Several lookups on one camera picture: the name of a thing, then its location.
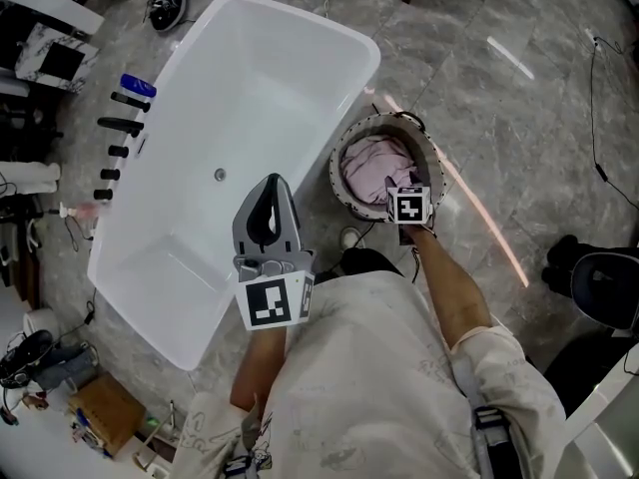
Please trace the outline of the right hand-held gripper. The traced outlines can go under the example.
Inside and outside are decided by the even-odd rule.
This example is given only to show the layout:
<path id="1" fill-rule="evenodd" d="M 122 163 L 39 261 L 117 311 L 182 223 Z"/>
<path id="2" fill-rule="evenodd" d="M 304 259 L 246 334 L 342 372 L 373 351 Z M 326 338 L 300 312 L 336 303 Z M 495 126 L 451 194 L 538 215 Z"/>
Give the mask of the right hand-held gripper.
<path id="1" fill-rule="evenodd" d="M 408 174 L 410 187 L 399 187 L 385 178 L 386 220 L 396 225 L 426 226 L 433 217 L 431 189 L 418 184 L 414 171 Z"/>

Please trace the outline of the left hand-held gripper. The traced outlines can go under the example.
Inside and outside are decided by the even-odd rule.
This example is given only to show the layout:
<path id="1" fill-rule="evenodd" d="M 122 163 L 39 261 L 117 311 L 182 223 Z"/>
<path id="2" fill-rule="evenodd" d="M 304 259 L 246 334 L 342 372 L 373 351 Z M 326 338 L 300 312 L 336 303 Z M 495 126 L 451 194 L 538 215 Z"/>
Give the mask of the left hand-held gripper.
<path id="1" fill-rule="evenodd" d="M 270 174 L 246 196 L 233 220 L 236 301 L 245 328 L 278 328 L 310 317 L 314 252 L 299 250 L 299 219 L 286 180 Z M 262 254 L 269 247 L 286 256 Z"/>

